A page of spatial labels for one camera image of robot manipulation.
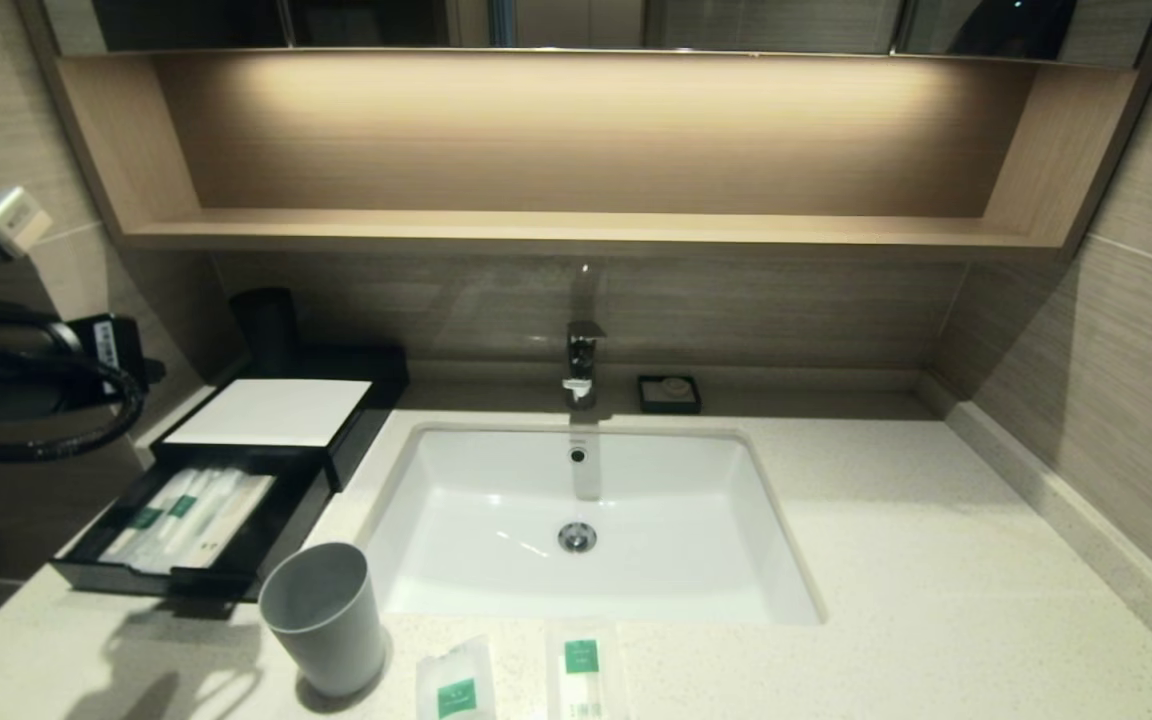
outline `gray cup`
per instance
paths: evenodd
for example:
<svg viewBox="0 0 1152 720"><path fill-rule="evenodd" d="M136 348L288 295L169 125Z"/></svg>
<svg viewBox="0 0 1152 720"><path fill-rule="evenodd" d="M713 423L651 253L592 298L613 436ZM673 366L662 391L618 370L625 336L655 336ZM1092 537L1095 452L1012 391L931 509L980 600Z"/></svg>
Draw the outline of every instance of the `gray cup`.
<svg viewBox="0 0 1152 720"><path fill-rule="evenodd" d="M260 591L260 614L305 680L326 697L356 694L380 674L384 635L367 560L351 544L308 547Z"/></svg>

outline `soap dish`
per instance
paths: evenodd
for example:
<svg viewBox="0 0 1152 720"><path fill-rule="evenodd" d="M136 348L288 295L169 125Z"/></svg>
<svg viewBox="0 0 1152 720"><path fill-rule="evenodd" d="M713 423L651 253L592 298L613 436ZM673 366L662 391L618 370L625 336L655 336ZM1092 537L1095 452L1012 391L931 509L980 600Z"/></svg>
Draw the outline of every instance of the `soap dish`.
<svg viewBox="0 0 1152 720"><path fill-rule="evenodd" d="M699 415L700 388L691 377L639 376L639 407L645 414Z"/></svg>

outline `speckled countertop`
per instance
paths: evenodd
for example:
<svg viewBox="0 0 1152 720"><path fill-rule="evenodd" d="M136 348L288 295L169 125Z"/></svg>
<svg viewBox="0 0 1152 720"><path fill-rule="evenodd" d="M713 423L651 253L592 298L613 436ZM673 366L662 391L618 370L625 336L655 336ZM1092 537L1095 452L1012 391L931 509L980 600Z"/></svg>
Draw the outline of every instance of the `speckled countertop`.
<svg viewBox="0 0 1152 720"><path fill-rule="evenodd" d="M408 433L562 414L424 409L415 393L310 543L355 539ZM424 397L440 397L426 392ZM771 418L616 415L607 429L744 434L770 476L824 626L620 623L634 715L685 719L1152 717L1152 634L991 469L910 397L755 399ZM721 412L721 406L710 406ZM486 635L499 715L545 715L540 620L385 615L384 680L312 700L256 608L173 615L69 591L51 569L0 611L0 717L415 717L416 662Z"/></svg>

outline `black drawer organizer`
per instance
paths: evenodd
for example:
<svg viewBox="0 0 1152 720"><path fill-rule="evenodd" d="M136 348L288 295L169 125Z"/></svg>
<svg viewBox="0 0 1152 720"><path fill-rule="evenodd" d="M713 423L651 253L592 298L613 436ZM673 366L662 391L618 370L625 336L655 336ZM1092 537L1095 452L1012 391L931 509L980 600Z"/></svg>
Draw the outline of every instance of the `black drawer organizer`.
<svg viewBox="0 0 1152 720"><path fill-rule="evenodd" d="M332 495L344 488L380 433L407 387L407 364L397 348L308 348L291 377L366 379L372 386L326 447L184 445L165 444L160 438L151 446L154 465L51 564L81 591L255 601L262 581L300 550ZM175 432L205 404L162 437ZM275 479L210 568L173 568L157 575L100 561L105 548L177 470L215 464L274 475Z"/></svg>

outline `sink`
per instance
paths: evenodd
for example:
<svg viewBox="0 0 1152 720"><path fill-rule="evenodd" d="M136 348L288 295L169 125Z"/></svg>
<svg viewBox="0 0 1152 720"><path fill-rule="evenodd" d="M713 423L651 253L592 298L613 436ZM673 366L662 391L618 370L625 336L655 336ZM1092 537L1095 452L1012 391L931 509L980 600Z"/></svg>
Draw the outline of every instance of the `sink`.
<svg viewBox="0 0 1152 720"><path fill-rule="evenodd" d="M820 623L740 438L426 429L393 471L381 611Z"/></svg>

